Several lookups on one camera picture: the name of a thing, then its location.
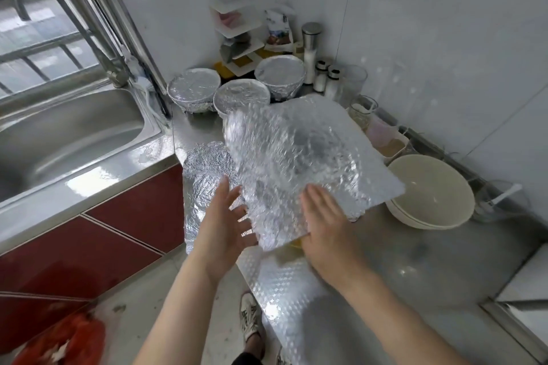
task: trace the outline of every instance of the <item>bowl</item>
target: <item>bowl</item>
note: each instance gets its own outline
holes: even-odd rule
[[[403,223],[414,228],[450,229],[474,213],[472,189],[447,163],[430,156],[407,155],[388,168],[406,185],[406,193],[394,198],[388,208],[397,209],[393,214]]]
[[[177,75],[168,84],[168,96],[187,112],[213,109],[213,96],[221,85],[221,77],[209,68],[191,68]]]
[[[213,96],[213,106],[222,119],[250,103],[270,104],[270,91],[262,82],[240,78],[223,84]]]
[[[293,55],[263,59],[255,69],[255,78],[266,85],[275,100],[295,97],[305,76],[305,64]]]

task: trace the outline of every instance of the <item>floor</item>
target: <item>floor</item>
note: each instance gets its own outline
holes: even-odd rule
[[[107,323],[104,365],[131,364],[149,333],[186,254],[176,250],[137,277],[103,296],[96,315]],[[202,365],[232,363],[243,348],[239,325],[239,301],[248,290],[235,266],[223,278],[215,296]],[[279,343],[268,323],[264,365],[275,363]]]

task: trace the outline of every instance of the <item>forearm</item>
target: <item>forearm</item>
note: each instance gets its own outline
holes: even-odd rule
[[[398,365],[469,365],[366,267],[342,295]]]
[[[134,365],[199,365],[217,283],[190,254]]]

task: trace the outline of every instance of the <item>hand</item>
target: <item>hand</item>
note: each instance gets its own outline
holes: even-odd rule
[[[223,176],[205,212],[191,252],[191,256],[203,263],[206,272],[216,283],[236,263],[244,248],[257,245],[255,234],[242,236],[242,233],[251,229],[249,219],[238,222],[247,214],[245,205],[229,209],[240,191],[240,186],[229,191],[229,179]]]
[[[367,270],[352,226],[321,186],[306,185],[300,198],[310,233],[301,238],[305,256],[325,281],[344,293]]]

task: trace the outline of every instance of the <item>sink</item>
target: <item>sink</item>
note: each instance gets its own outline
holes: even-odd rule
[[[0,120],[0,207],[160,133],[142,104],[106,85]]]

